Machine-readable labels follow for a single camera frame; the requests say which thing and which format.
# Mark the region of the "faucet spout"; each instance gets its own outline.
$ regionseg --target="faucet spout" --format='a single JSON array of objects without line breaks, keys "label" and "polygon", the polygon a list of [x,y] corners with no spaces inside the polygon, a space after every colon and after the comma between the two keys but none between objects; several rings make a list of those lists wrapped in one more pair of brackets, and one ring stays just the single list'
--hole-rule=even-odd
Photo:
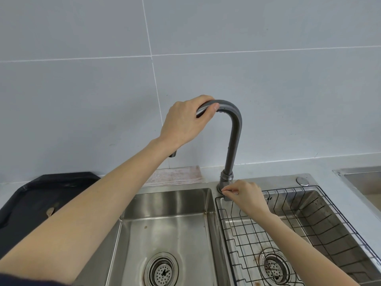
[{"label": "faucet spout", "polygon": [[217,112],[225,112],[230,116],[232,120],[232,130],[230,132],[229,147],[227,148],[225,168],[221,172],[217,186],[217,190],[221,192],[222,188],[231,183],[234,177],[233,165],[236,158],[239,138],[241,136],[242,116],[237,106],[226,100],[210,100],[205,102],[198,108],[196,116],[200,117],[203,115],[208,106],[212,105],[213,103],[219,103],[219,109]]}]

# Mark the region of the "dark sleeve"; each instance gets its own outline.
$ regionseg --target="dark sleeve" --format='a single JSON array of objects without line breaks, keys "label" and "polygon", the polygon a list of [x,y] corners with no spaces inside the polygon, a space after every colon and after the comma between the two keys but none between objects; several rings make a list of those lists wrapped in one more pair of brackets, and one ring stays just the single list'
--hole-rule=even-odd
[{"label": "dark sleeve", "polygon": [[1,286],[66,286],[54,281],[36,281],[0,274]]}]

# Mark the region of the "drain strainer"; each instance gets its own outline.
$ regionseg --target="drain strainer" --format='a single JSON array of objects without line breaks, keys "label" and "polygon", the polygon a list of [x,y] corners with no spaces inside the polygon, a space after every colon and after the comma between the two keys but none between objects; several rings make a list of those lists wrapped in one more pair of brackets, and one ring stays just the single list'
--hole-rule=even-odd
[{"label": "drain strainer", "polygon": [[295,284],[295,271],[281,251],[273,248],[264,249],[260,254],[259,263],[261,274],[270,285]]},{"label": "drain strainer", "polygon": [[179,276],[175,257],[167,252],[154,255],[144,271],[145,286],[174,286]]}]

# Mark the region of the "cloth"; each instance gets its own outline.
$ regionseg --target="cloth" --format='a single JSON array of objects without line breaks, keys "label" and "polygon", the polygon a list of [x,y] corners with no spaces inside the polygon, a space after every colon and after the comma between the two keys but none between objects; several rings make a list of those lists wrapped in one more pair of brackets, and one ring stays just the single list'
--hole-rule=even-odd
[{"label": "cloth", "polygon": [[156,170],[144,186],[186,185],[201,182],[202,175],[198,166],[163,168],[161,170]]}]

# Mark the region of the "hand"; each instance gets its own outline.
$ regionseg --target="hand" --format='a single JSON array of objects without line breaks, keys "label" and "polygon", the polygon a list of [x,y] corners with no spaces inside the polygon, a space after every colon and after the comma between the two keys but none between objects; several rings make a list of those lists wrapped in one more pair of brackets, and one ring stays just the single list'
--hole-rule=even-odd
[{"label": "hand", "polygon": [[235,183],[224,187],[222,194],[229,197],[257,223],[272,215],[261,188],[256,183],[237,180]]},{"label": "hand", "polygon": [[210,105],[199,118],[196,117],[196,111],[200,105],[213,99],[212,96],[200,95],[188,101],[176,102],[165,118],[160,139],[173,144],[173,151],[194,139],[212,119],[219,104]]}]

